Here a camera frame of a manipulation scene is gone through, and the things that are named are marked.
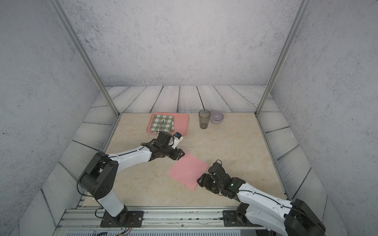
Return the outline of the pink square paper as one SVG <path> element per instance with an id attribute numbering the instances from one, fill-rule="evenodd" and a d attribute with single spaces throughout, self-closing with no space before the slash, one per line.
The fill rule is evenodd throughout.
<path id="1" fill-rule="evenodd" d="M 170 169 L 168 175 L 190 190 L 197 186 L 197 180 L 206 172 L 209 164 L 191 154 L 185 154 Z"/>

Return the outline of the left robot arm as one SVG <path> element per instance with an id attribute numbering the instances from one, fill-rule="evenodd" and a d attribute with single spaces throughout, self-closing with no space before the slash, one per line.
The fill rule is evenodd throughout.
<path id="1" fill-rule="evenodd" d="M 141 143 L 139 147 L 114 154 L 103 151 L 96 153 L 85 170 L 79 176 L 77 185 L 82 186 L 103 207 L 112 218 L 127 214 L 127 207 L 121 203 L 114 192 L 117 175 L 134 165 L 169 157 L 177 161 L 185 153 L 178 148 L 183 136 L 161 131 L 157 138 Z"/>

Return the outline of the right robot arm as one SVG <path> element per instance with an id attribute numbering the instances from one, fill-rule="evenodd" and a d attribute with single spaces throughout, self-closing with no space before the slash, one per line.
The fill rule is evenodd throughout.
<path id="1" fill-rule="evenodd" d="M 230 177 L 219 162 L 197 180 L 200 187 L 238 201 L 239 224 L 260 225 L 282 236 L 324 236 L 326 227 L 302 200 L 283 200 L 260 191 L 237 177 Z"/>

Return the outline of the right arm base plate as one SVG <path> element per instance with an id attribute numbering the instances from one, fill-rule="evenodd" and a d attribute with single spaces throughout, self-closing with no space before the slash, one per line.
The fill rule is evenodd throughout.
<path id="1" fill-rule="evenodd" d="M 244 214 L 236 210 L 224 210 L 222 212 L 223 225 L 225 227 L 256 227 L 258 225 L 251 223 Z"/>

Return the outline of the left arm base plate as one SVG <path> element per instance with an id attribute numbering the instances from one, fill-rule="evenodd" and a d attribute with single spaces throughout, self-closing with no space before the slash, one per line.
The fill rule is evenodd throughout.
<path id="1" fill-rule="evenodd" d="M 122 211 L 118 216 L 113 217 L 105 211 L 101 228 L 141 228 L 143 222 L 144 211 Z"/>

